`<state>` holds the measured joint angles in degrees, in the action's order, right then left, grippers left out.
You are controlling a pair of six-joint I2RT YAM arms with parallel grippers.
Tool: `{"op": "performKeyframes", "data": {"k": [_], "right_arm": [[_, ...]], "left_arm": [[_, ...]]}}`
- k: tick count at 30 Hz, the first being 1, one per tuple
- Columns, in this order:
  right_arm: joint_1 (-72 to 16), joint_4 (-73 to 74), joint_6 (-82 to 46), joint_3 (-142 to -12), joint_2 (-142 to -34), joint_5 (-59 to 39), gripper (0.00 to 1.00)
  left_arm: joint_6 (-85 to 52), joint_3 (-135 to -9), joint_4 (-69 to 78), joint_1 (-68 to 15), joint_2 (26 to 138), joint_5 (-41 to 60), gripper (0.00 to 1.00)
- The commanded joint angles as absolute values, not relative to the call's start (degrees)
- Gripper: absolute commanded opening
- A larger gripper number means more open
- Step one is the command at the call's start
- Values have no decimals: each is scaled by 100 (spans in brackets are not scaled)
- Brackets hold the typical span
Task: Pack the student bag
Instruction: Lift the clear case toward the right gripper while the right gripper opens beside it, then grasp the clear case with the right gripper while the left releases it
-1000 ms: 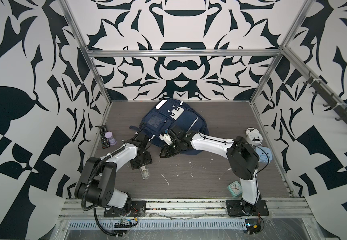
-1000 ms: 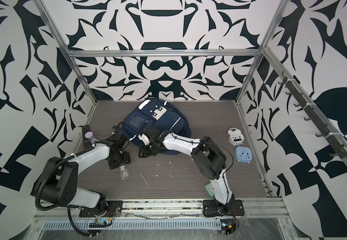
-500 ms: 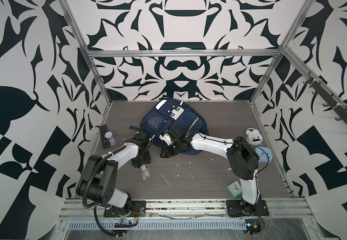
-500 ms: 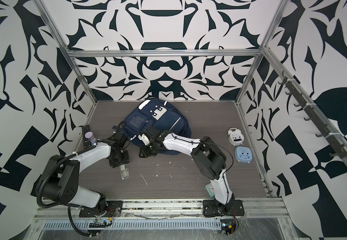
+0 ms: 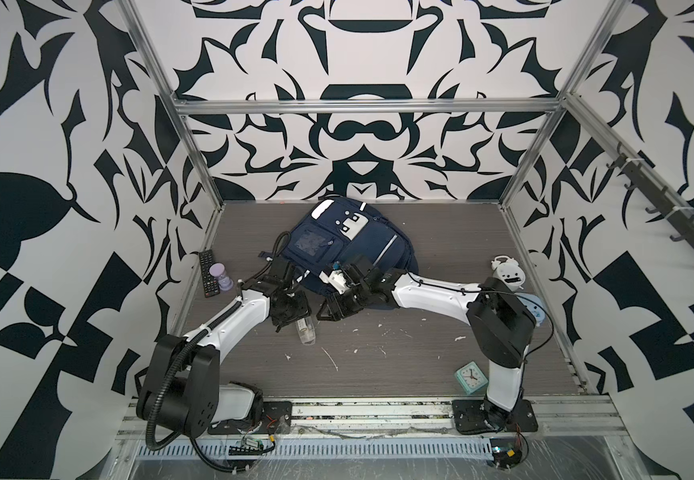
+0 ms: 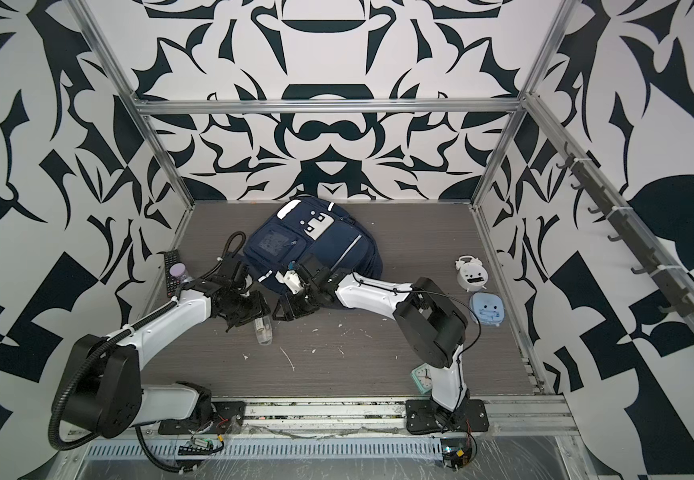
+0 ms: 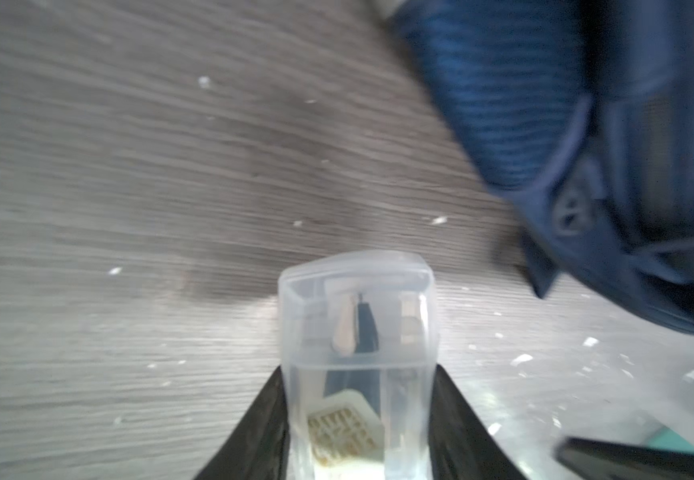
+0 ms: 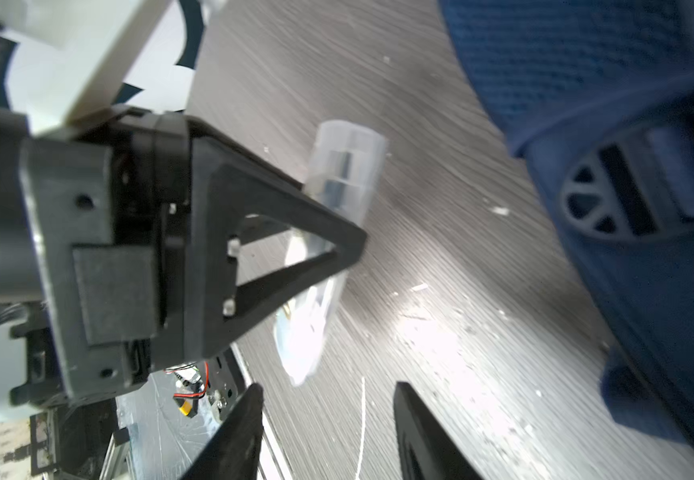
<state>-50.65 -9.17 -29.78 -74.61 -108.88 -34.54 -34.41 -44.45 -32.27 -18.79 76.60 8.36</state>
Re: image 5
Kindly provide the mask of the clear plastic pen box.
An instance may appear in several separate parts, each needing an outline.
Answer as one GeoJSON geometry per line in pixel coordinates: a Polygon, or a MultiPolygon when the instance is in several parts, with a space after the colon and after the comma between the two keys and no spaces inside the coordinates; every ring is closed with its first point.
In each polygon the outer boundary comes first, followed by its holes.
{"type": "Polygon", "coordinates": [[[311,316],[299,319],[296,322],[296,329],[303,345],[313,345],[316,343],[316,329],[311,316]]]}

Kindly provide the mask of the navy blue student backpack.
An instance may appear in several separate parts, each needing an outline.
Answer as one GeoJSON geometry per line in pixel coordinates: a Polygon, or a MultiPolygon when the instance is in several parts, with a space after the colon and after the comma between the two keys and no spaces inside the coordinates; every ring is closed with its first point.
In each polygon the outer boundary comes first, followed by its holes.
{"type": "Polygon", "coordinates": [[[365,202],[337,195],[319,202],[300,220],[282,251],[306,274],[301,285],[322,297],[336,292],[326,280],[333,267],[358,255],[384,271],[419,271],[411,240],[389,218],[365,202]]]}

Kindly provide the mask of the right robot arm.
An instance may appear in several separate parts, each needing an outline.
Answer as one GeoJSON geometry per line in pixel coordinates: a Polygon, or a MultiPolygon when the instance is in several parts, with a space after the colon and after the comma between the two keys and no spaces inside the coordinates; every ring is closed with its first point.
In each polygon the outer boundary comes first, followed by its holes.
{"type": "Polygon", "coordinates": [[[340,321],[369,307],[387,307],[423,310],[469,325],[489,361],[485,412],[507,417],[522,399],[524,363],[536,319],[500,279],[445,282],[398,268],[384,271],[362,255],[328,268],[319,279],[329,288],[319,320],[340,321]]]}

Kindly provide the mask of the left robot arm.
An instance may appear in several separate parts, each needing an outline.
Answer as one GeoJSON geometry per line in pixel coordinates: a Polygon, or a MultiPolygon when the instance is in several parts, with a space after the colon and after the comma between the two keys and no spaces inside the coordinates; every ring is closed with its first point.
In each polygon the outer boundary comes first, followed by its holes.
{"type": "Polygon", "coordinates": [[[146,422],[148,448],[161,450],[181,435],[200,437],[219,420],[220,371],[227,354],[266,320],[280,328],[310,313],[296,281],[296,267],[277,257],[199,327],[158,340],[136,407],[137,417],[146,422]]]}

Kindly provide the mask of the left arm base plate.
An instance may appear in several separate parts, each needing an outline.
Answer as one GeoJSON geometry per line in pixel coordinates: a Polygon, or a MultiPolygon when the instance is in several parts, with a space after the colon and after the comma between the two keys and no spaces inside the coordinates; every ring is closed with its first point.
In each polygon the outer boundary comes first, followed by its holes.
{"type": "Polygon", "coordinates": [[[285,430],[293,413],[291,401],[263,401],[253,406],[247,417],[241,420],[224,420],[208,429],[211,435],[264,434],[270,426],[285,430]]]}

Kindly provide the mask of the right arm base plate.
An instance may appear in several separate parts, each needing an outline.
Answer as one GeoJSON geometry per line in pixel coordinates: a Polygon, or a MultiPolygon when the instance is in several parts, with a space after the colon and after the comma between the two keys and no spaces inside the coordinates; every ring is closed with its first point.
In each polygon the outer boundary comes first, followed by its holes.
{"type": "Polygon", "coordinates": [[[451,406],[454,427],[462,435],[539,430],[533,406],[525,399],[519,400],[511,411],[487,400],[453,400],[451,406]]]}

